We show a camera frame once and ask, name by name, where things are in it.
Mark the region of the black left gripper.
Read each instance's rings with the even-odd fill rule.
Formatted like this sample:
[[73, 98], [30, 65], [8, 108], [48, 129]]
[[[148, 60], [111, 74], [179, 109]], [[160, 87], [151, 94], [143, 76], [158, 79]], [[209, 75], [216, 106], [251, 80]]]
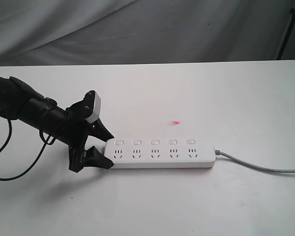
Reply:
[[96, 167], [110, 169], [113, 162], [100, 153], [95, 146], [85, 150], [88, 135], [107, 142], [114, 136], [103, 125], [100, 118], [93, 123], [85, 120], [87, 111], [84, 98], [66, 108], [66, 121], [64, 130], [69, 143], [69, 170], [79, 172], [83, 167]]

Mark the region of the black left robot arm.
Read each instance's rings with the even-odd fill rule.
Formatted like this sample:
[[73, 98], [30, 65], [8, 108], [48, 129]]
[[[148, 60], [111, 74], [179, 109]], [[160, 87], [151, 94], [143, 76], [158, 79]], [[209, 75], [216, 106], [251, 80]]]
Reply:
[[[93, 90], [81, 101], [62, 109], [55, 100], [44, 97], [23, 81], [0, 77], [0, 117], [20, 120], [36, 128], [48, 145], [55, 140], [67, 144], [69, 169], [76, 173], [84, 167], [109, 169], [114, 165], [96, 147], [85, 149], [89, 136], [104, 142], [113, 138], [100, 120], [100, 109], [101, 99]], [[50, 135], [53, 141], [47, 141], [44, 134]]]

